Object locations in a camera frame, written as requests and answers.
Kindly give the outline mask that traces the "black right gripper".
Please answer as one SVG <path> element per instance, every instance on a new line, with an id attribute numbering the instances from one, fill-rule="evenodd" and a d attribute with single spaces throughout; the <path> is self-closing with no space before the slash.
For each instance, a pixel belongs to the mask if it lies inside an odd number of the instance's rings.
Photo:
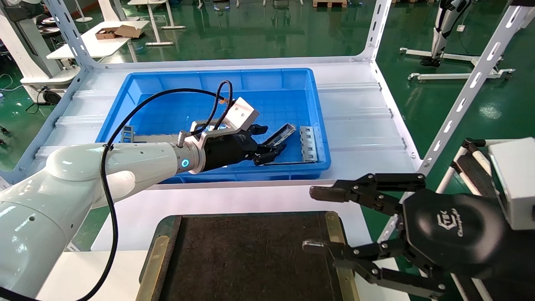
<path id="1" fill-rule="evenodd" d="M 513 230 L 497 199 L 419 190 L 403 221 L 409 244 L 447 272 L 534 285 L 534 231 Z"/>

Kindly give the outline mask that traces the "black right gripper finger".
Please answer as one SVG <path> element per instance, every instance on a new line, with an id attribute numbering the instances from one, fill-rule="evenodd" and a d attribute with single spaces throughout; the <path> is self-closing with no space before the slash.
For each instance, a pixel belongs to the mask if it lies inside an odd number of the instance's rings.
<path id="1" fill-rule="evenodd" d="M 401 213 L 399 199 L 386 194 L 416 192 L 426 188 L 420 173 L 369 173 L 356 180 L 337 180 L 332 186 L 312 186 L 309 194 L 324 202 L 355 202 L 388 216 Z"/>
<path id="2" fill-rule="evenodd" d="M 370 284 L 424 298 L 441 298 L 446 286 L 433 278 L 423 278 L 393 269 L 380 268 L 375 261 L 408 255 L 409 244 L 402 239 L 351 247 L 340 242 L 305 240 L 303 250 L 329 255 L 336 268 L 349 268 Z"/>

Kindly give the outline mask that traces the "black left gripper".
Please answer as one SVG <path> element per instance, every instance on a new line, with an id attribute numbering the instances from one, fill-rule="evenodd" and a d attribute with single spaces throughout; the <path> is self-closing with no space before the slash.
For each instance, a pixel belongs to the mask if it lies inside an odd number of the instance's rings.
<path id="1" fill-rule="evenodd" d="M 251 137 L 253 135 L 264 135 L 268 129 L 269 127 L 265 125 L 253 124 L 249 126 L 247 133 L 236 133 L 208 139 L 203 147 L 206 155 L 203 171 L 250 160 L 252 155 L 256 166 L 273 162 L 286 149 L 286 144 L 258 145 Z"/>

